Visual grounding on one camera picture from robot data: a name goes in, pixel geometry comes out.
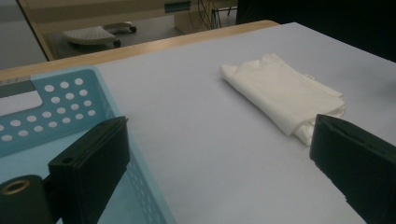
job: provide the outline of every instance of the basket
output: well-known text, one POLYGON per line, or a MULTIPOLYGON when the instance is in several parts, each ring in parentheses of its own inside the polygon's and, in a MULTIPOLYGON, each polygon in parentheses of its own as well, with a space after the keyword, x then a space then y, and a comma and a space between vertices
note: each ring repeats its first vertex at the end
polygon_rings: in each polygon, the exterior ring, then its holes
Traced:
MULTIPOLYGON (((93 66, 31 76, 43 104, 0 117, 0 182, 48 175, 48 162, 97 123, 120 116, 93 66)), ((130 135, 131 161, 99 222, 176 223, 130 135)))

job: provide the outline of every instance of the perforated basket wall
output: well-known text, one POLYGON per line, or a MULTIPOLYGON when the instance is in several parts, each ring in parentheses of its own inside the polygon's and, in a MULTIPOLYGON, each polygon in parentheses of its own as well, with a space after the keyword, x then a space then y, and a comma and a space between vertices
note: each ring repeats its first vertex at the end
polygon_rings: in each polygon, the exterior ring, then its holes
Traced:
MULTIPOLYGON (((106 83, 93 66, 36 75, 31 80, 43 104, 0 117, 0 168, 2 163, 14 164, 4 157, 8 154, 23 153, 30 147, 42 148, 49 141, 62 142, 70 134, 87 131, 105 119, 121 116, 106 83)), ((137 208, 131 211, 132 216, 127 216, 126 223, 175 224, 141 152, 133 137, 129 137, 131 162, 126 172, 129 182, 118 188, 126 189, 124 192, 134 195, 134 199, 126 201, 118 197, 120 199, 106 209, 110 215, 105 220, 117 222, 114 216, 120 211, 137 208)))
POLYGON ((0 117, 0 157, 114 118, 93 67, 32 76, 32 83, 43 104, 0 117))

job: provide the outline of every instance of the basket hole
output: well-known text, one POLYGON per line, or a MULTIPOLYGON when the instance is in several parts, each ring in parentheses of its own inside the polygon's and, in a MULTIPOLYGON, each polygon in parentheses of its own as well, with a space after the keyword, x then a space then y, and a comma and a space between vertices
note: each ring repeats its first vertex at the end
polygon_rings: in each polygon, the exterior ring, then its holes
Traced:
POLYGON ((74 94, 69 92, 69 93, 66 94, 65 97, 66 97, 67 100, 73 100, 74 99, 74 94))
POLYGON ((55 128, 56 126, 58 126, 58 123, 55 122, 55 121, 51 121, 51 122, 49 123, 49 127, 50 127, 50 128, 55 128))
POLYGON ((2 139, 3 141, 5 141, 5 142, 9 142, 9 141, 12 140, 12 136, 9 135, 9 134, 6 134, 6 135, 3 135, 3 136, 1 137, 1 139, 2 139))
POLYGON ((45 91, 54 91, 55 88, 52 85, 47 85, 47 86, 44 87, 44 90, 45 91))
POLYGON ((37 120, 37 117, 36 117, 36 116, 33 116, 33 115, 30 115, 30 116, 28 116, 26 119, 27 119, 27 121, 29 121, 29 122, 35 122, 35 121, 37 120))
POLYGON ((51 100, 54 104, 58 104, 59 102, 61 102, 61 98, 59 98, 59 97, 57 97, 57 96, 52 97, 50 100, 51 100))
POLYGON ((85 101, 85 102, 84 102, 84 105, 85 105, 85 106, 90 106, 90 105, 92 105, 92 101, 85 101))
POLYGON ((63 159, 62 162, 63 163, 70 163, 72 160, 73 160, 73 158, 68 157, 66 159, 63 159))
POLYGON ((83 119, 84 116, 82 114, 76 114, 76 119, 83 119))
POLYGON ((69 87, 69 83, 68 82, 61 82, 61 87, 62 88, 64 88, 64 89, 66 89, 66 88, 68 88, 69 87))
POLYGON ((64 118, 62 119, 63 123, 70 123, 71 119, 70 118, 64 118))
POLYGON ((93 116, 93 115, 95 115, 95 114, 96 114, 96 111, 94 111, 94 110, 88 111, 88 115, 89 115, 89 116, 93 116))
POLYGON ((25 137, 25 136, 27 136, 29 133, 27 132, 27 131, 25 131, 25 130, 22 130, 22 131, 19 131, 18 132, 18 135, 19 136, 21 136, 21 137, 25 137))
POLYGON ((11 124, 11 126, 13 126, 13 127, 18 127, 18 126, 21 126, 21 121, 18 119, 14 119, 9 124, 11 124))
POLYGON ((58 112, 58 114, 64 114, 66 112, 66 109, 64 109, 63 107, 59 107, 56 112, 58 112))
POLYGON ((79 108, 79 105, 78 104, 72 104, 70 107, 72 108, 72 110, 77 110, 79 108))
POLYGON ((75 80, 76 85, 82 85, 82 83, 84 83, 84 81, 81 78, 76 78, 75 80))
POLYGON ((81 96, 86 96, 88 94, 88 92, 86 90, 82 90, 79 92, 79 95, 81 96))
POLYGON ((41 127, 41 126, 35 126, 34 128, 33 128, 33 130, 35 130, 35 132, 37 132, 37 133, 40 133, 40 132, 43 132, 43 127, 41 127))
POLYGON ((50 118, 50 117, 52 116, 52 114, 51 114, 49 111, 46 111, 46 112, 44 112, 44 113, 42 114, 42 116, 43 116, 43 118, 48 119, 48 118, 50 118))

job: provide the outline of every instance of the dark background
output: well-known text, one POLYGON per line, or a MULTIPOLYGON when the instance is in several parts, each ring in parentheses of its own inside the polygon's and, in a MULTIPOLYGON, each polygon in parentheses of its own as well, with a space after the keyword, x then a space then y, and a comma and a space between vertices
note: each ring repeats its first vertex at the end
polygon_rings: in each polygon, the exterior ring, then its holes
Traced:
POLYGON ((396 7, 390 0, 239 0, 236 23, 298 22, 396 62, 396 7))

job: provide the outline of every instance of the white wall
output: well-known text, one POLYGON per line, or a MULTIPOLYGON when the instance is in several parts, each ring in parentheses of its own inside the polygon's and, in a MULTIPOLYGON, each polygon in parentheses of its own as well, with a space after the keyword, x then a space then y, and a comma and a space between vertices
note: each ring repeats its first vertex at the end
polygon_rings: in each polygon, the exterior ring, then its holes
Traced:
POLYGON ((16 0, 1 0, 0 69, 46 61, 16 0))

